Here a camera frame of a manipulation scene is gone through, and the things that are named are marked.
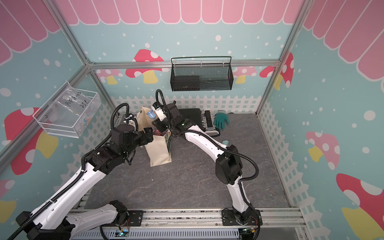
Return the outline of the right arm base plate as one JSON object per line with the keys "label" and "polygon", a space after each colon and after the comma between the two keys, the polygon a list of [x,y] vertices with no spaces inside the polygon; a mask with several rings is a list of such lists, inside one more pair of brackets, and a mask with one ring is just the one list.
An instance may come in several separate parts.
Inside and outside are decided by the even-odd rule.
{"label": "right arm base plate", "polygon": [[221,210],[223,226],[262,226],[263,221],[259,210],[248,208],[240,213],[234,209]]}

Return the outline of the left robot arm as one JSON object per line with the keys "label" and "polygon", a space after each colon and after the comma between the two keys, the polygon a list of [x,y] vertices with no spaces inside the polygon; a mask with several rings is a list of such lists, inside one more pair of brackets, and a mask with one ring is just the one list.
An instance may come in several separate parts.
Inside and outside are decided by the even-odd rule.
{"label": "left robot arm", "polygon": [[137,147],[153,141],[152,128],[139,131],[138,123],[129,124],[133,118],[129,104],[118,105],[111,115],[107,137],[81,157],[79,170],[52,197],[32,212],[18,215],[19,228],[9,239],[22,232],[30,240],[69,240],[76,235],[86,221],[71,220],[68,213],[72,207],[114,168],[131,164]]}

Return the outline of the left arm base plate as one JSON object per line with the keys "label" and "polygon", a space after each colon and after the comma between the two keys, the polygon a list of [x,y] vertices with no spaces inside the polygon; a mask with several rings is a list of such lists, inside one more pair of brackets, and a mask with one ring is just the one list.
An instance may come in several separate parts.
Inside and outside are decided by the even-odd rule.
{"label": "left arm base plate", "polygon": [[144,211],[119,211],[115,219],[103,227],[140,227],[143,220]]}

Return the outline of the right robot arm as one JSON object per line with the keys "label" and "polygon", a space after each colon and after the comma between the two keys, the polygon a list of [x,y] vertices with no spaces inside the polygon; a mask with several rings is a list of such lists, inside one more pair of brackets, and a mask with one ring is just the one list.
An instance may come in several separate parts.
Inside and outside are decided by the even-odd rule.
{"label": "right robot arm", "polygon": [[214,140],[192,120],[184,118],[176,102],[166,103],[160,89],[156,90],[155,98],[152,110],[158,119],[153,121],[153,125],[165,127],[174,138],[183,138],[205,152],[215,162],[216,177],[228,188],[235,219],[240,225],[254,220],[260,227],[260,212],[251,204],[243,186],[243,182],[254,180],[259,175],[255,161],[240,154],[235,146],[226,146]]}

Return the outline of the cream canvas tote bag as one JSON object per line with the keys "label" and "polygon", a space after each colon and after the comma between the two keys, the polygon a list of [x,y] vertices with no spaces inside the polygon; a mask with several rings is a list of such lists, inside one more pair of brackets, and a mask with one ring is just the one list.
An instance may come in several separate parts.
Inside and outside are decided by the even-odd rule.
{"label": "cream canvas tote bag", "polygon": [[139,130],[144,128],[153,129],[153,141],[145,145],[146,151],[150,157],[150,166],[156,167],[165,165],[172,162],[171,156],[171,133],[169,130],[160,132],[153,124],[152,121],[156,119],[150,119],[147,115],[150,108],[142,107],[137,114],[137,121],[139,124]]}

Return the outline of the blue hourglass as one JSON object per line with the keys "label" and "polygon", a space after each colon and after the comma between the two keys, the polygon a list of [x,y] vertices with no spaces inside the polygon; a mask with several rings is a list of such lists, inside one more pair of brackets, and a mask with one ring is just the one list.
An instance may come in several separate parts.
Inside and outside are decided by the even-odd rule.
{"label": "blue hourglass", "polygon": [[156,119],[156,113],[153,111],[153,110],[150,110],[149,112],[147,112],[147,115],[150,119]]}

